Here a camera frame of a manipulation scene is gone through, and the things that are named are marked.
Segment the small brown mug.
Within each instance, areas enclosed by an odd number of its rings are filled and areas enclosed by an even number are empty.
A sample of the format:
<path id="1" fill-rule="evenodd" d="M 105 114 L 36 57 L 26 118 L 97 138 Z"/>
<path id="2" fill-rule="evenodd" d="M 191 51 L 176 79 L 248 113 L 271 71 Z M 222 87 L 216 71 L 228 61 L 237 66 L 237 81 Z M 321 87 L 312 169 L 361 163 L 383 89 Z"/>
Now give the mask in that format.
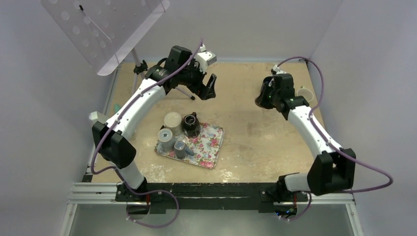
<path id="1" fill-rule="evenodd" d="M 260 107 L 260 108 L 263 108 L 263 109 L 272 109 L 272 108 L 274 108 L 272 105 L 271 105 L 271 102 L 270 102 L 270 98 L 269 98 L 269 96 L 268 95 L 262 95 L 262 94 L 260 94 L 256 99 L 255 99 L 255 104 L 258 106 L 258 107 Z"/>

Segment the light green mug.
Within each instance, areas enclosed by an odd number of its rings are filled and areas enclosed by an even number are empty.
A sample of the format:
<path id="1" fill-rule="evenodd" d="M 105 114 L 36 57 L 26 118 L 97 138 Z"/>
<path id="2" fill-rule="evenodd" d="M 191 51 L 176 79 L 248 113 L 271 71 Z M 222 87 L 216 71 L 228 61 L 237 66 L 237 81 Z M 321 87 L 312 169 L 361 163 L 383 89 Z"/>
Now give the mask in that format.
<path id="1" fill-rule="evenodd" d="M 302 97 L 304 97 L 305 98 L 305 100 L 307 101 L 307 102 L 311 102 L 311 101 L 313 101 L 314 100 L 314 98 L 315 98 L 315 95 L 314 95 L 314 93 L 313 93 L 313 91 L 311 91 L 310 89 L 308 89 L 308 88 L 306 88 L 306 87 L 304 87 L 304 86 L 301 86 L 297 91 L 296 91 L 296 95 L 297 96 L 302 96 Z"/>

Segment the small blue-grey mug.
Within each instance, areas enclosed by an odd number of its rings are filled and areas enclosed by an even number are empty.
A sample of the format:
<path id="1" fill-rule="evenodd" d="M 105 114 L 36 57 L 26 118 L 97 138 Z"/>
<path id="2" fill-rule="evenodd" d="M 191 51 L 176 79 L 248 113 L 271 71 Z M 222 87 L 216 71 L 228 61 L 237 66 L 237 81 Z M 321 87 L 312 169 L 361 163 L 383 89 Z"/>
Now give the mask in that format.
<path id="1" fill-rule="evenodd" d="M 174 144 L 174 153 L 176 158 L 185 159 L 188 156 L 194 156 L 194 151 L 183 141 L 176 141 Z"/>

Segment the dark blue mug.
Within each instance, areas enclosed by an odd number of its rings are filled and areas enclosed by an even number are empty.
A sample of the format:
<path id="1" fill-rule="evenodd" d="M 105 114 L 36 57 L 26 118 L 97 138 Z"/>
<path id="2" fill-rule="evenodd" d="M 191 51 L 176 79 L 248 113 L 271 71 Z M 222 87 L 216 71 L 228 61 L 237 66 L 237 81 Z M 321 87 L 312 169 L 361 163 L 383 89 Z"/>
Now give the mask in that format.
<path id="1" fill-rule="evenodd" d="M 268 76 L 263 79 L 262 86 L 261 86 L 261 94 L 265 93 L 272 87 L 273 77 Z"/>

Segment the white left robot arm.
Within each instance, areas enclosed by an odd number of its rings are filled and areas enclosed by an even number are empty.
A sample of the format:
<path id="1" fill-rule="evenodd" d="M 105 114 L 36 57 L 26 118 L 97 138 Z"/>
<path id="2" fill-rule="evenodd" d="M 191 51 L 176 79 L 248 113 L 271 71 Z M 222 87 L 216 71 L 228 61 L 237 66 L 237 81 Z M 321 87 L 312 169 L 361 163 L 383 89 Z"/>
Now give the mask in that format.
<path id="1" fill-rule="evenodd" d="M 176 45 L 167 57 L 145 69 L 141 85 L 121 109 L 105 122 L 96 121 L 92 126 L 93 160 L 100 154 L 110 166 L 100 171 L 91 166 L 91 172 L 97 175 L 114 170 L 128 187 L 129 197 L 134 201 L 144 199 L 148 193 L 147 180 L 134 163 L 136 149 L 129 142 L 132 131 L 156 103 L 179 85 L 186 86 L 193 93 L 192 98 L 215 98 L 216 76 L 212 74 L 207 84 L 203 79 L 207 68 L 216 61 L 216 54 L 207 50 L 204 44 L 194 52 Z"/>

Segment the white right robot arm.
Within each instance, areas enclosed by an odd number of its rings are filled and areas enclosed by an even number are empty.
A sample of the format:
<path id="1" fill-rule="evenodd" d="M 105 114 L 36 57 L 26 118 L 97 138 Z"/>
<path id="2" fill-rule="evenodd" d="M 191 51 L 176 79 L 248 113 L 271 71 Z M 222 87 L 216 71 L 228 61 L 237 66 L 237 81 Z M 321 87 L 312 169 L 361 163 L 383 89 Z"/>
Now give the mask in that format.
<path id="1" fill-rule="evenodd" d="M 310 149 L 314 162 L 307 173 L 280 176 L 275 195 L 290 199 L 295 192 L 314 195 L 340 192 L 352 188 L 354 183 L 356 154 L 334 142 L 311 113 L 311 107 L 303 96 L 297 96 L 291 74 L 275 74 L 263 79 L 257 106 L 275 109 L 282 114 Z"/>

